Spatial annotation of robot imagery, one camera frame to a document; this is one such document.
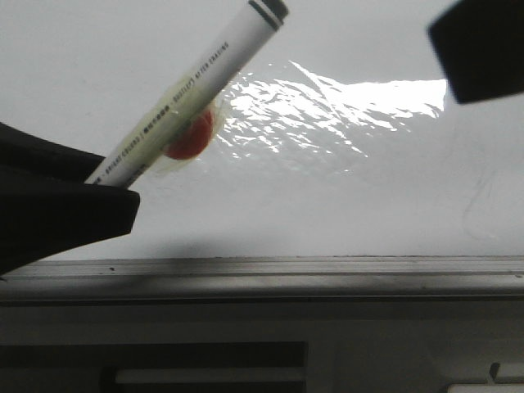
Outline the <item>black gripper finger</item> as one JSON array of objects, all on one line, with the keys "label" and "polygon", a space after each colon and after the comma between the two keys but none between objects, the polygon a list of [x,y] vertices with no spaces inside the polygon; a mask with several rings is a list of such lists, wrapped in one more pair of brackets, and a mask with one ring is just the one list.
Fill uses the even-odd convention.
[{"label": "black gripper finger", "polygon": [[523,92],[522,1],[457,1],[427,32],[458,103]]},{"label": "black gripper finger", "polygon": [[84,182],[102,160],[2,124],[2,273],[131,232],[138,193]]}]

